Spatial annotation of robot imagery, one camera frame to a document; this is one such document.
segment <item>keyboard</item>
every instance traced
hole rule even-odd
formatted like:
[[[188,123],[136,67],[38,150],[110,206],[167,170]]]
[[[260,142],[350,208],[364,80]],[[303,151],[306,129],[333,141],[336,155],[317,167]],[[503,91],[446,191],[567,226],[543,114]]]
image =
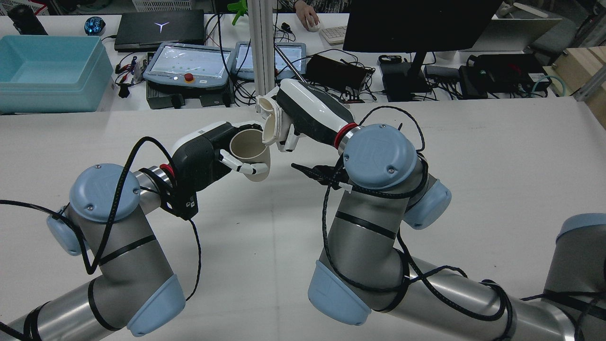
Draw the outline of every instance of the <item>keyboard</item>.
[[[326,29],[321,29],[320,33],[329,44],[336,45],[343,44],[343,41],[345,41],[346,30],[347,26],[329,27]]]

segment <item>computer mouse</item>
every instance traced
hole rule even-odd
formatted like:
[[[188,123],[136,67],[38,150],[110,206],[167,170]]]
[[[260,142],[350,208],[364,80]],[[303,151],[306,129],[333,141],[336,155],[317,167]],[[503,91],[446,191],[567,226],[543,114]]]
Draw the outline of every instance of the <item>computer mouse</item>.
[[[317,25],[313,25],[313,26],[308,24],[308,27],[309,27],[310,32],[318,32],[322,28],[322,23],[319,22]]]
[[[84,22],[84,32],[89,36],[101,35],[105,29],[105,21],[98,16],[92,16]]]

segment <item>plastic bin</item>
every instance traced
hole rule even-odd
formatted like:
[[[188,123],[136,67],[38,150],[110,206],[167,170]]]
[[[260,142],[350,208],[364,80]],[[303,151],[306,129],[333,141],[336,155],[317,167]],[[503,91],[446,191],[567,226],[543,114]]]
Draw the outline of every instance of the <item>plastic bin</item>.
[[[97,36],[0,39],[0,111],[91,112],[112,77]]]

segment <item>blue cable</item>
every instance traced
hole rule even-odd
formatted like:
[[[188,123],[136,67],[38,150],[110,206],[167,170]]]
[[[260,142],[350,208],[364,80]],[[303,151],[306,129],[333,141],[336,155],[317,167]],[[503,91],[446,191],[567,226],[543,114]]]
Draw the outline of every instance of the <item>blue cable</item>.
[[[559,81],[560,84],[562,84],[562,96],[566,96],[566,84],[564,83],[562,78],[560,78],[558,76],[550,76],[550,75],[546,75],[546,76],[539,78],[539,80],[534,83],[534,86],[532,87],[532,90],[530,90],[530,93],[534,93],[534,91],[536,90],[536,87],[539,85],[539,82],[541,82],[543,79],[547,79],[547,78],[553,78],[553,79],[556,79],[557,81]]]

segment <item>white desk surface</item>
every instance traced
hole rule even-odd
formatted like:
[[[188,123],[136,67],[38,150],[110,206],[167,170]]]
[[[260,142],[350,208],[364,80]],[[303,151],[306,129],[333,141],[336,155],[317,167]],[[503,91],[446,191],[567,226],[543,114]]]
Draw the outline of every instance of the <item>white desk surface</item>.
[[[573,98],[404,103],[421,125],[430,172],[453,193],[445,214],[423,231],[402,224],[412,254],[454,265],[471,279],[492,279],[513,297],[543,291],[554,241],[568,217],[604,212],[606,131]],[[359,121],[375,104],[352,107]],[[123,164],[145,135],[170,147],[206,124],[255,119],[251,108],[148,110],[0,116],[3,199],[57,209],[70,186],[96,163]],[[418,144],[411,122],[381,109],[368,121],[397,126]],[[447,334],[374,312],[365,325],[322,315],[307,287],[322,248],[324,187],[290,167],[333,164],[337,153],[311,139],[295,152],[272,147],[271,172],[252,183],[234,172],[198,193],[194,218],[203,265],[197,294],[173,321],[145,340],[453,340]],[[134,169],[163,163],[145,146]],[[329,205],[332,220],[340,197]],[[12,320],[89,281],[45,216],[0,207],[0,320]],[[163,211],[148,215],[186,294],[197,249],[188,223]],[[123,329],[107,340],[134,340]]]
[[[322,22],[323,27],[336,27],[347,25],[348,14],[318,14]],[[59,36],[85,36],[84,33],[84,22],[90,15],[70,15],[70,16],[38,16],[41,24],[44,26],[49,35]],[[118,32],[118,25],[120,23],[121,15],[101,15],[103,20],[106,22],[105,32],[101,36],[102,38],[110,35],[115,35]],[[211,14],[206,14],[205,19],[209,20]],[[243,16],[238,19],[235,26],[231,24],[234,15],[222,15],[221,16],[221,33],[222,43],[224,47],[235,47],[238,41],[248,41],[250,39],[250,32],[248,30],[248,17]],[[210,31],[215,25],[216,19],[213,19],[210,23],[208,30]],[[326,42],[324,38],[321,38],[319,32],[308,32],[299,22],[299,19],[294,13],[280,13],[278,14],[278,27],[286,22],[290,25],[293,33],[296,35],[297,42],[304,42],[307,48],[307,55],[318,53],[320,51],[328,49],[342,49],[343,45],[331,46]],[[18,32],[13,27],[13,22],[7,16],[0,16],[0,38],[4,35],[16,35]],[[211,36],[214,42],[219,43],[218,30],[214,30]],[[106,39],[103,41],[103,45],[107,49],[108,56],[112,65],[115,66],[120,60],[127,56],[128,53],[118,53],[113,48],[114,39]],[[213,41],[208,40],[207,44],[212,46]],[[361,63],[369,67],[375,67],[376,71],[372,77],[372,91],[383,90],[383,84],[381,80],[381,71],[377,64],[378,56],[381,53],[355,53],[358,56]],[[458,69],[460,65],[465,64],[467,57],[472,54],[470,52],[457,52],[453,59],[444,60],[438,58],[436,61],[437,66],[444,67],[455,67]],[[143,58],[146,53],[138,52],[134,54],[140,58]],[[322,55],[340,60],[341,58],[352,62],[354,58],[350,55],[345,54],[342,51],[329,51]],[[408,53],[400,53],[404,58],[410,60]],[[130,56],[122,62],[122,65],[130,61]],[[425,59],[425,62],[433,62],[433,57],[430,54]],[[246,85],[246,88],[252,92],[255,87],[254,84]],[[130,96],[128,98],[118,97],[118,89],[113,91],[108,90],[99,106],[98,111],[122,111],[122,110],[149,110],[149,105],[145,99],[145,84],[139,84],[130,88]],[[438,90],[438,96],[442,100],[448,99],[445,93],[440,93]],[[381,94],[375,94],[378,98],[378,102],[387,102],[387,97]],[[362,95],[363,100],[372,101],[369,95]],[[186,108],[201,108],[199,100],[186,100]]]

